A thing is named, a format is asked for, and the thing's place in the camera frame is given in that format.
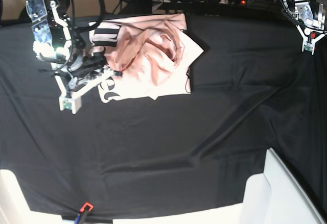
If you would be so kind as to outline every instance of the pink cloth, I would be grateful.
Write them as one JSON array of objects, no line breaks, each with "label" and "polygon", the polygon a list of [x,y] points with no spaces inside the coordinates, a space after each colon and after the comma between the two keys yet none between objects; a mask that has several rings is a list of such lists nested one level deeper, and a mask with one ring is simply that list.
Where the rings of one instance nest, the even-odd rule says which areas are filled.
[{"label": "pink cloth", "polygon": [[[110,68],[123,72],[122,77],[112,77],[99,85],[103,102],[145,96],[156,99],[191,92],[186,73],[203,50],[183,33],[186,30],[183,14],[108,20],[98,29],[119,29],[117,41],[115,35],[97,31],[90,32],[90,40],[116,41],[116,47],[106,46],[105,57]],[[92,51],[102,49],[95,46]],[[105,97],[108,92],[113,95]]]}]

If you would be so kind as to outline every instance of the black tablecloth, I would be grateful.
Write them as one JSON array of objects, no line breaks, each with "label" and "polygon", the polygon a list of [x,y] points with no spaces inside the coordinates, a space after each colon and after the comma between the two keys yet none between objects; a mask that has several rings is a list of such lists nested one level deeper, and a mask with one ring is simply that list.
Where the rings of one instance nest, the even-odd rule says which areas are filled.
[{"label": "black tablecloth", "polygon": [[327,210],[327,39],[301,52],[295,27],[187,16],[205,53],[190,95],[111,101],[97,89],[59,111],[29,24],[0,29],[0,168],[34,211],[94,218],[180,214],[242,202],[273,147]]}]

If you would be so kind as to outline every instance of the red object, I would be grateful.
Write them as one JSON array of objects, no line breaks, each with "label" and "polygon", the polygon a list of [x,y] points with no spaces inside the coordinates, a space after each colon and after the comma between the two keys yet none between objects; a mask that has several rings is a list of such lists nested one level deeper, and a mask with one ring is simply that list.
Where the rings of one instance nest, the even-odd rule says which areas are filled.
[{"label": "red object", "polygon": [[83,213],[85,211],[85,207],[86,206],[89,206],[90,207],[90,209],[88,210],[88,212],[90,212],[93,209],[93,205],[92,204],[90,204],[89,202],[85,202],[85,204],[83,205],[83,207],[80,209],[80,212]]}]

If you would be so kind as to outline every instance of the cable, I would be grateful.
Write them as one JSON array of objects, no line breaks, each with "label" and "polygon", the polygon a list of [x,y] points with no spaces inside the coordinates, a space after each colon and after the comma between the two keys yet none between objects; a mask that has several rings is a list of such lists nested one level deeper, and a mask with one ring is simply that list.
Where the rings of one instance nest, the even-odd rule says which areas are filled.
[{"label": "cable", "polygon": [[98,0],[98,1],[99,1],[99,5],[100,5],[100,15],[98,17],[98,20],[92,26],[78,27],[76,30],[79,33],[90,32],[90,31],[96,29],[101,24],[101,22],[104,20],[104,16],[105,16],[105,12],[106,12],[106,6],[105,6],[105,3],[104,3],[104,0]]},{"label": "cable", "polygon": [[274,4],[274,0],[271,0],[269,6],[264,10],[264,12],[269,11],[270,7]]},{"label": "cable", "polygon": [[73,56],[73,48],[74,48],[74,39],[75,39],[75,5],[74,5],[74,0],[71,0],[72,3],[72,30],[71,30],[71,50],[69,52],[69,58],[66,59],[66,61],[58,68],[50,70],[50,72],[57,72],[63,69],[65,66],[67,66],[68,62],[71,60]]},{"label": "cable", "polygon": [[122,0],[119,0],[119,3],[118,5],[114,8],[114,10],[112,11],[112,14],[115,13],[115,11],[118,9],[119,5],[121,6],[122,5]]}]

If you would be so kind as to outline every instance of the screw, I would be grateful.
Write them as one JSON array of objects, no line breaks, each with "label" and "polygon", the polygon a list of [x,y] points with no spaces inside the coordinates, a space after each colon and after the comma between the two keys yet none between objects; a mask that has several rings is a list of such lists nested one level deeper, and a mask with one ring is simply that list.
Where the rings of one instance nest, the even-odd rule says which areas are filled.
[{"label": "screw", "polygon": [[311,26],[313,24],[313,22],[312,22],[311,19],[307,18],[306,19],[306,24],[309,25],[309,26]]},{"label": "screw", "polygon": [[305,35],[310,35],[311,34],[311,31],[310,31],[310,29],[308,29],[308,28],[305,28]]}]

